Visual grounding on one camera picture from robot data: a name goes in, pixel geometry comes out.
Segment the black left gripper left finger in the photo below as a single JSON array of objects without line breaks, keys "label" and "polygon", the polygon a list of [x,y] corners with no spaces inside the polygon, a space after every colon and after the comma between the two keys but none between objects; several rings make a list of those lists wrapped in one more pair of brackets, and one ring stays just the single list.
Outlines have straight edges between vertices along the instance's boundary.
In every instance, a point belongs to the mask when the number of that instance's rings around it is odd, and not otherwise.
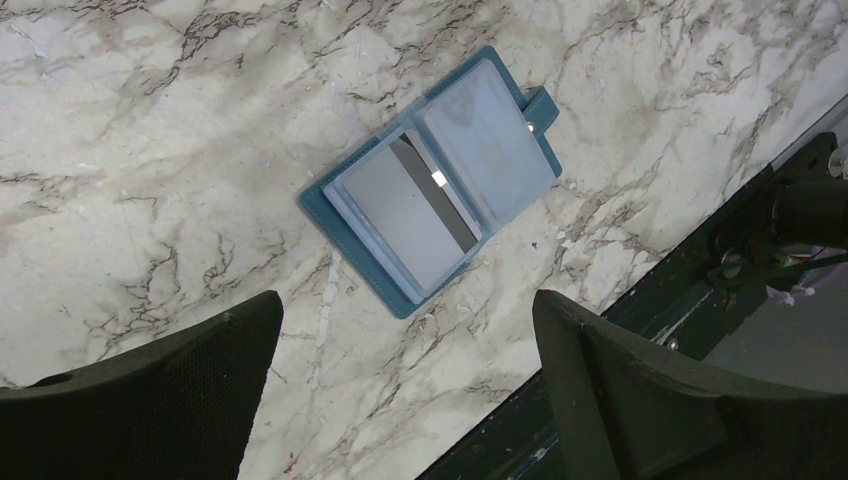
[{"label": "black left gripper left finger", "polygon": [[234,479],[281,331],[265,291],[106,360],[1,392],[5,479]]}]

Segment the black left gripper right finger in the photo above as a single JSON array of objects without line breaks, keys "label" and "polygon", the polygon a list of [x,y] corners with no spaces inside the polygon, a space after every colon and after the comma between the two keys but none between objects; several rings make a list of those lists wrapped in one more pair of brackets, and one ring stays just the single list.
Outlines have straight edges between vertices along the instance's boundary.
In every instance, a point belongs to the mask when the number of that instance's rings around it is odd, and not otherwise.
[{"label": "black left gripper right finger", "polygon": [[843,479],[847,398],[693,360],[566,296],[532,319],[567,479]]}]

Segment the blue leather card holder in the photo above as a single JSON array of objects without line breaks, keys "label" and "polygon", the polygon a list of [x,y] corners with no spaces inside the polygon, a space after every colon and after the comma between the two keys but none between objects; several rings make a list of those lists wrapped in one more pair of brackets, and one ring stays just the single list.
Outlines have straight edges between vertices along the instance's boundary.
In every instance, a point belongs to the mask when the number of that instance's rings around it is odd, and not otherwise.
[{"label": "blue leather card holder", "polygon": [[301,193],[313,222],[397,318],[466,269],[563,168],[559,110],[481,48]]}]

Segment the silver magnetic stripe card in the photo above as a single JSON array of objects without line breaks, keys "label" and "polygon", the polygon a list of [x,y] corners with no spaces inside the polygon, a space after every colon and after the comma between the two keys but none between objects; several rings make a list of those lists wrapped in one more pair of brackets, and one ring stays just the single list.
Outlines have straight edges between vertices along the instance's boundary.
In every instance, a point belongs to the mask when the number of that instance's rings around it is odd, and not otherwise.
[{"label": "silver magnetic stripe card", "polygon": [[325,194],[414,302],[442,285],[482,240],[478,223],[414,129],[369,151]]}]

